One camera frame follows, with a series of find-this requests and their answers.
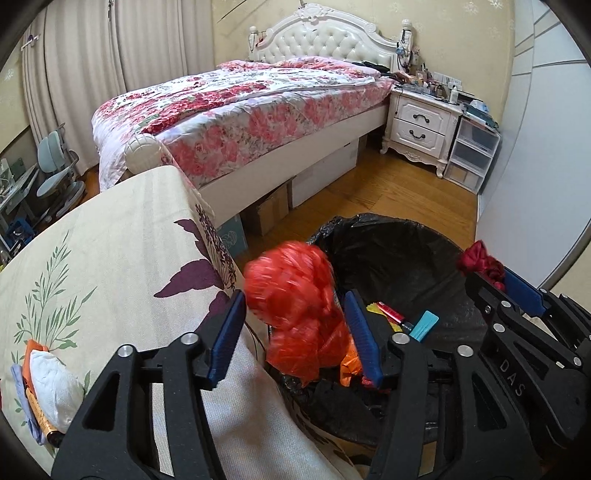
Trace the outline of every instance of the tufted headboard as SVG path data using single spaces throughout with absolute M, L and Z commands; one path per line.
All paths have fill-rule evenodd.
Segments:
M 412 47 L 412 24 L 402 22 Z M 251 38 L 258 37 L 251 27 Z M 397 67 L 397 41 L 383 38 L 374 23 L 318 4 L 307 4 L 267 29 L 264 40 L 249 45 L 251 60 L 275 63 L 301 56 L 320 56 L 347 61 L 370 61 Z

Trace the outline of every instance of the drawer handle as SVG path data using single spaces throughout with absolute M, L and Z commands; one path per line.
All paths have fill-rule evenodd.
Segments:
M 417 113 L 416 115 L 413 115 L 413 118 L 416 120 L 420 116 L 422 116 L 425 119 L 426 123 L 429 123 L 429 119 L 426 116 L 424 116 L 422 113 Z
M 421 135 L 420 137 L 417 137 L 417 136 L 414 134 L 414 132 L 413 132 L 412 130 L 409 130 L 409 132 L 410 132 L 410 134 L 411 134 L 411 135 L 412 135 L 414 138 L 416 138 L 417 140 L 424 140 L 424 139 L 426 138 L 426 137 L 425 137 L 425 134 Z

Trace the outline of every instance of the dark red cloth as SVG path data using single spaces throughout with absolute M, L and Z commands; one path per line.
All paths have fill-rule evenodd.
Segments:
M 482 240 L 478 240 L 457 259 L 457 269 L 464 275 L 470 272 L 481 273 L 496 288 L 505 291 L 505 268 L 495 257 L 486 251 Z

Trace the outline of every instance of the trash can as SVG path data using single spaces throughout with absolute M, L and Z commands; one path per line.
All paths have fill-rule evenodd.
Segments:
M 414 325 L 426 310 L 434 313 L 439 321 L 423 340 L 430 349 L 451 352 L 464 344 L 477 350 L 482 343 L 486 323 L 456 268 L 462 249 L 442 234 L 410 220 L 363 213 L 335 217 L 309 243 L 328 255 L 339 300 L 357 289 L 366 305 L 384 302 Z M 289 375 L 277 380 L 316 427 L 365 447 L 378 444 L 388 391 L 368 389 L 360 377 L 343 387 L 339 367 L 321 370 L 321 379 L 305 388 Z M 424 443 L 437 439 L 439 388 L 429 385 Z

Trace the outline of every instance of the blue object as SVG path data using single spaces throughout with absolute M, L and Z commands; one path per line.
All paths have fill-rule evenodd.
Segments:
M 422 342 L 429 331 L 435 326 L 439 317 L 430 311 L 423 313 L 423 316 L 410 332 L 410 336 L 413 337 L 417 342 Z
M 232 258 L 236 258 L 248 248 L 240 215 L 230 218 L 217 229 L 217 234 L 222 239 Z
M 378 344 L 369 330 L 363 310 L 359 306 L 355 294 L 348 291 L 344 302 L 345 319 L 353 335 L 357 353 L 363 365 L 363 374 L 379 388 L 384 379 Z
M 24 218 L 18 217 L 8 226 L 7 237 L 8 246 L 12 248 L 19 240 L 27 245 L 35 238 L 35 232 Z
M 240 290 L 232 296 L 232 304 L 226 319 L 212 347 L 211 366 L 207 378 L 215 388 L 219 381 L 226 378 L 238 337 L 246 318 L 246 297 Z
M 27 419 L 26 421 L 27 426 L 29 427 L 29 432 L 31 432 L 31 435 L 39 445 L 44 445 L 47 443 L 47 439 L 41 432 L 41 428 L 37 423 L 35 415 L 33 415 L 33 411 L 29 405 L 29 400 L 25 394 L 25 385 L 22 380 L 22 367 L 18 364 L 14 364 L 12 367 L 10 367 L 10 373 L 12 374 L 12 378 L 14 380 L 14 387 L 17 390 L 17 397 L 18 401 L 20 402 L 20 407 Z
M 505 288 L 511 300 L 530 317 L 542 318 L 546 313 L 542 294 L 508 268 L 505 269 Z

